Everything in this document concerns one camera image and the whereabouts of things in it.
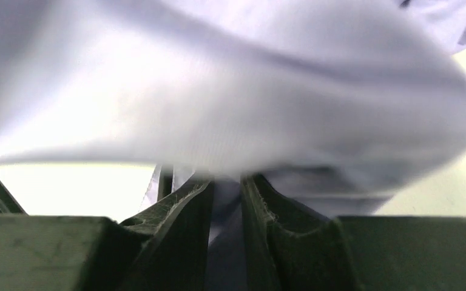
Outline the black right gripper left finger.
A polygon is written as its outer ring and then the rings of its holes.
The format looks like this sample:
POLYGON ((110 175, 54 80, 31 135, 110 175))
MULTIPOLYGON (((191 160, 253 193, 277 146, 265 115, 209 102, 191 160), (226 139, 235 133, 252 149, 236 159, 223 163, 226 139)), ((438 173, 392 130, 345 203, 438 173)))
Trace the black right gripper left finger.
POLYGON ((0 290, 203 290, 213 183, 122 223, 0 213, 0 290))

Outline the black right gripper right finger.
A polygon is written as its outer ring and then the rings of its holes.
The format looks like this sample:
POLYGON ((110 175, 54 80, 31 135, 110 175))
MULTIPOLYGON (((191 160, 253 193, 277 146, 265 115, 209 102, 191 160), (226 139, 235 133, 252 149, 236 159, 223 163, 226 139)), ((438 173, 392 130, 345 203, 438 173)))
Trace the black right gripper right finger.
POLYGON ((242 191, 250 290, 466 290, 466 218, 325 221, 260 175, 242 191))

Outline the purple folding umbrella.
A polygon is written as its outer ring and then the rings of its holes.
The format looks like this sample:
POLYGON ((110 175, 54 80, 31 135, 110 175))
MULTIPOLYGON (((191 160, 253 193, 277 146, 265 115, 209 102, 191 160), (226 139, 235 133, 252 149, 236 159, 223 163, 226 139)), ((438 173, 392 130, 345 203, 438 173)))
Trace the purple folding umbrella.
POLYGON ((157 165, 90 290, 361 289, 331 227, 466 152, 463 49, 466 1, 0 1, 0 164, 157 165))

